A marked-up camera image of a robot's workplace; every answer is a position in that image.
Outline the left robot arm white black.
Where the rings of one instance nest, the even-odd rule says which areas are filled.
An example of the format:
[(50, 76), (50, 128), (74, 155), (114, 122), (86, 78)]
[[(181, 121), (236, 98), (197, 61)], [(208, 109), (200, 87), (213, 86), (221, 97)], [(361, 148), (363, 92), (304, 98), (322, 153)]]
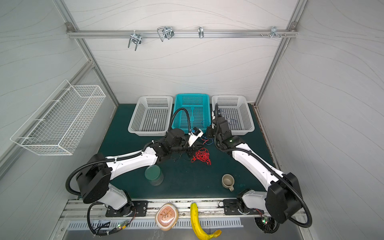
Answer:
[(196, 141), (203, 132), (190, 128), (169, 128), (166, 135), (144, 145), (142, 150), (118, 156), (104, 157), (95, 154), (83, 166), (75, 169), (67, 178), (66, 190), (80, 196), (85, 204), (101, 204), (127, 216), (134, 208), (129, 194), (116, 188), (111, 180), (130, 171), (155, 165), (174, 153), (190, 153), (198, 150)]

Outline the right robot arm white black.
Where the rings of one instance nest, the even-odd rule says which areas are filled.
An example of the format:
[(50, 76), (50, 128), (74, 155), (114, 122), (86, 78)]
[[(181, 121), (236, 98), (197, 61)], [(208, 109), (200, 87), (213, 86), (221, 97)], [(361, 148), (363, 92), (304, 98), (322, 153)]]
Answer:
[(303, 199), (298, 178), (272, 167), (239, 136), (232, 135), (219, 104), (215, 104), (213, 118), (215, 147), (231, 155), (263, 184), (267, 191), (265, 206), (271, 217), (279, 224), (289, 220), (302, 228), (311, 227), (313, 217)]

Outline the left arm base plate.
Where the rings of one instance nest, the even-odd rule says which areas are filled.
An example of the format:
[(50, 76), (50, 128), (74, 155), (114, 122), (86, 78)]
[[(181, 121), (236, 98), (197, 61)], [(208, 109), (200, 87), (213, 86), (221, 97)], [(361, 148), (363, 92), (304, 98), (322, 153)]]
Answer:
[(148, 209), (148, 201), (132, 201), (128, 202), (120, 210), (108, 207), (106, 217), (145, 217)]

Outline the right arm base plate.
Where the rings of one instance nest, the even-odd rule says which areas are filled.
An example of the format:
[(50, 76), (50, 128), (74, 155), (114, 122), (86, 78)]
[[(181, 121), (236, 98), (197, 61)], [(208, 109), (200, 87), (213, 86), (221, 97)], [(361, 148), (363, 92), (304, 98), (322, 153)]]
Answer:
[(248, 208), (242, 200), (224, 199), (218, 203), (218, 207), (224, 209), (225, 215), (264, 215), (265, 212), (259, 209)]

